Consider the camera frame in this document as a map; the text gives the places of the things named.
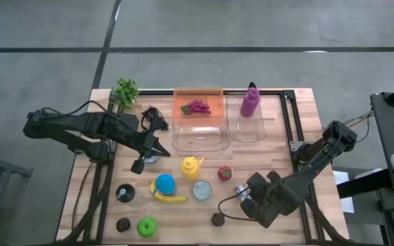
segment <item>purple grapes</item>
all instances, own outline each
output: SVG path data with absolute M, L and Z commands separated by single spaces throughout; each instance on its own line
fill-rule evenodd
M 193 100 L 188 103 L 188 108 L 191 113 L 205 113 L 211 114 L 211 110 L 209 110 L 209 105 L 207 103 L 203 103 L 202 100 Z

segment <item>dark round object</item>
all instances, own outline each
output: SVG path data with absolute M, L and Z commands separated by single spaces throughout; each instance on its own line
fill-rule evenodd
M 120 202 L 130 202 L 135 197 L 135 188 L 130 184 L 122 184 L 116 189 L 115 195 Z
M 130 228 L 130 221 L 127 218 L 121 218 L 116 222 L 116 230 L 119 232 L 125 232 Z
M 211 222 L 215 226 L 224 225 L 224 215 L 222 213 L 214 213 L 212 215 Z
M 143 161 L 141 161 L 141 160 L 135 160 L 135 161 L 133 162 L 133 165 L 131 166 L 130 171 L 133 172 L 133 173 L 135 173 L 135 174 L 141 174 L 142 171 L 144 170 L 144 166 L 145 166 L 145 164 L 144 164 Z

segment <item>orange tray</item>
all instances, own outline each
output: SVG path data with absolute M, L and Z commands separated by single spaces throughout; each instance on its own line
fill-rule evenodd
M 185 115 L 181 106 L 193 100 L 209 105 L 211 114 L 191 113 Z M 217 126 L 224 122 L 223 88 L 178 87 L 174 89 L 172 118 L 177 126 Z

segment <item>blue cup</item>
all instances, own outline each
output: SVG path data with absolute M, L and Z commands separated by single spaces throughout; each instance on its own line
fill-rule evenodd
M 176 184 L 170 174 L 161 174 L 156 180 L 156 190 L 162 195 L 174 195 L 176 193 Z

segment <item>grape bunch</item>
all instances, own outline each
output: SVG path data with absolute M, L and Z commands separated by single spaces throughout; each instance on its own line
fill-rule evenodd
M 181 110 L 185 115 L 189 115 L 191 113 L 211 114 L 211 110 L 209 110 L 208 104 L 203 103 L 202 100 L 193 100 L 187 105 L 183 105 L 181 107 Z

